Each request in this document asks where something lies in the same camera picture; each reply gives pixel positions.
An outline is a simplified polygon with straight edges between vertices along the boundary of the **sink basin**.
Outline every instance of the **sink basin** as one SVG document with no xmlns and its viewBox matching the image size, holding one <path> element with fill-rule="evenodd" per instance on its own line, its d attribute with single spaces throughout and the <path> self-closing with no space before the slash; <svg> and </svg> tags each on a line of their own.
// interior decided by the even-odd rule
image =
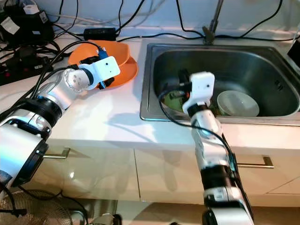
<svg viewBox="0 0 300 225">
<path fill-rule="evenodd" d="M 179 84 L 179 73 L 208 71 L 215 75 L 211 103 L 218 113 L 217 96 L 238 90 L 259 105 L 258 117 L 219 116 L 225 123 L 278 124 L 299 111 L 300 79 L 278 51 L 267 46 L 204 46 L 149 44 L 142 91 L 141 118 L 166 120 L 158 95 L 169 85 Z M 189 120 L 180 110 L 168 108 L 177 120 Z"/>
</svg>

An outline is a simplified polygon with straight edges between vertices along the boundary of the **cabinet handle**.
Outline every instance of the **cabinet handle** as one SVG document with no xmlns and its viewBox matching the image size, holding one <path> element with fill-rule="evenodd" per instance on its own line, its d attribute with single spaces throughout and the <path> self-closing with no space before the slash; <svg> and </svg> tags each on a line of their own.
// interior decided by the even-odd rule
<svg viewBox="0 0 300 225">
<path fill-rule="evenodd" d="M 64 148 L 60 155 L 55 154 L 44 154 L 43 158 L 55 158 L 55 159 L 66 159 L 69 155 L 70 148 Z"/>
<path fill-rule="evenodd" d="M 263 161 L 264 161 L 264 164 L 238 163 L 238 167 L 274 169 L 274 166 L 273 166 L 273 163 L 272 163 L 270 157 L 264 156 Z"/>
</svg>

